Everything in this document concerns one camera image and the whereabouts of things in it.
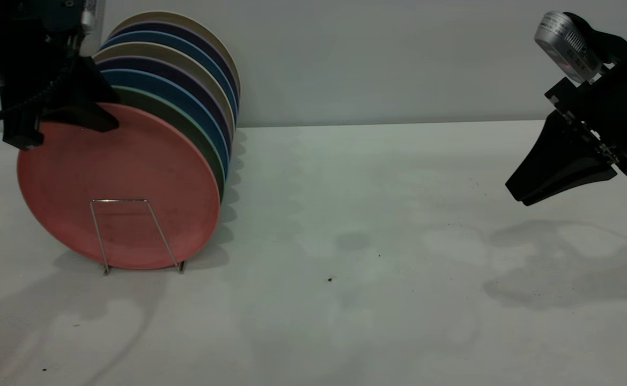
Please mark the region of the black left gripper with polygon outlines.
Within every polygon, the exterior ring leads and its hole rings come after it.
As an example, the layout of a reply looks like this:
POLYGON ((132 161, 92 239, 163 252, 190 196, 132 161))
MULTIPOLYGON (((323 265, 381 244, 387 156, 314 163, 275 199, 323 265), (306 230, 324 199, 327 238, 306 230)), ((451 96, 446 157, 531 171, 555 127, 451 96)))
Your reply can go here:
POLYGON ((44 122, 109 132, 118 119, 100 103, 120 96, 91 57, 78 56, 84 1, 0 1, 0 122, 3 140, 41 146, 44 122))

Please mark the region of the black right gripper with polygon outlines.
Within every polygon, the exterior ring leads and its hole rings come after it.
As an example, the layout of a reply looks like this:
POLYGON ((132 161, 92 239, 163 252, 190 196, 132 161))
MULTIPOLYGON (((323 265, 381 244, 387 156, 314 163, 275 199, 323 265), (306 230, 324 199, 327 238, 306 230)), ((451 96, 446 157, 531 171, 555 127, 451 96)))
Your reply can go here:
POLYGON ((627 175, 627 59, 593 83, 563 78, 545 93, 550 113, 506 186, 530 206, 582 185, 627 175))

